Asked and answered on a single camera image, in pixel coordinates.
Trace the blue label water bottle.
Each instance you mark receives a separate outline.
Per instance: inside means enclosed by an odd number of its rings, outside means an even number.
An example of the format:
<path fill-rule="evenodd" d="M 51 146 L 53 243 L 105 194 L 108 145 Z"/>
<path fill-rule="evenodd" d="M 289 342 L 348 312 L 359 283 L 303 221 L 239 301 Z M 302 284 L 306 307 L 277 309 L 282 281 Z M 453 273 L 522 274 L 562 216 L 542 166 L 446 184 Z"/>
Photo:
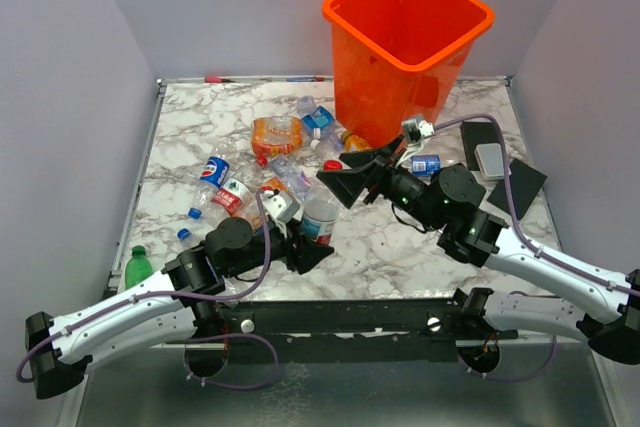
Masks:
<path fill-rule="evenodd" d="M 328 190 L 319 189 L 310 193 L 302 214 L 305 235 L 316 244 L 328 246 L 339 210 L 339 201 Z"/>

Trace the blue label slim bottle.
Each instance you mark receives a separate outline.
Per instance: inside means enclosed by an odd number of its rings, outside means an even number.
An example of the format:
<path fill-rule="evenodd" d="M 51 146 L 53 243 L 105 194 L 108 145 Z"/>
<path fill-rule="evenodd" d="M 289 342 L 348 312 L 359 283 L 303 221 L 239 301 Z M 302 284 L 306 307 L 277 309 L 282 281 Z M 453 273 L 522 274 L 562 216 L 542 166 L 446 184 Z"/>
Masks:
<path fill-rule="evenodd" d="M 437 154 L 414 155 L 410 160 L 410 168 L 418 177 L 431 177 L 442 168 L 441 157 Z"/>

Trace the red label clear bottle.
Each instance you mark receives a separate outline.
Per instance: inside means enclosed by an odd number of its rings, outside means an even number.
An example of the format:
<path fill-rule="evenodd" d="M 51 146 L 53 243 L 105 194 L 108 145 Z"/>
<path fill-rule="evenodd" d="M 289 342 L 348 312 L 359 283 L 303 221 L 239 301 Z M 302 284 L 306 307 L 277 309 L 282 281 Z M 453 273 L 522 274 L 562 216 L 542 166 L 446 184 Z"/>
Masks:
<path fill-rule="evenodd" d="M 339 160 L 335 159 L 328 159 L 323 164 L 324 170 L 341 170 L 342 168 L 342 163 Z"/>

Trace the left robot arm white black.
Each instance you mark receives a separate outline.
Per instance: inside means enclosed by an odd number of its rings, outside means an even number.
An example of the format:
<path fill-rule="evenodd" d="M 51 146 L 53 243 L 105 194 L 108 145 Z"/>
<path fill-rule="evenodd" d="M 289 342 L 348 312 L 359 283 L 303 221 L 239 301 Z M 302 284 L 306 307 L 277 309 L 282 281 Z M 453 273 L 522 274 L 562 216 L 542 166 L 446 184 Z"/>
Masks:
<path fill-rule="evenodd" d="M 25 321 L 26 357 L 19 366 L 39 400 L 78 386 L 85 375 L 120 355 L 166 342 L 222 342 L 232 336 L 221 313 L 228 278 L 274 261 L 305 274 L 332 255 L 311 241 L 297 220 L 279 228 L 269 222 L 253 231 L 248 221 L 228 218 L 203 241 L 182 251 L 139 284 L 72 314 L 37 312 Z"/>

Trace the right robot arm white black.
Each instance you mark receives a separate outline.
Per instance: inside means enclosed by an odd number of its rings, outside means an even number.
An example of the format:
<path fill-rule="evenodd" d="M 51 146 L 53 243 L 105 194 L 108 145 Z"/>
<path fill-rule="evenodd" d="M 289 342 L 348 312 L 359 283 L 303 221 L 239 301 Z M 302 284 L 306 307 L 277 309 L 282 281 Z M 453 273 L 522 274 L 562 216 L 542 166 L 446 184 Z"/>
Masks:
<path fill-rule="evenodd" d="M 340 156 L 344 168 L 320 170 L 317 179 L 346 208 L 378 197 L 428 231 L 451 258 L 518 277 L 547 291 L 517 300 L 498 292 L 459 314 L 461 330 L 481 338 L 493 328 L 554 333 L 586 342 L 621 364 L 639 362 L 639 273 L 623 274 L 580 261 L 529 240 L 514 224 L 483 211 L 486 190 L 462 164 L 445 167 L 423 182 L 401 164 L 401 141 Z"/>

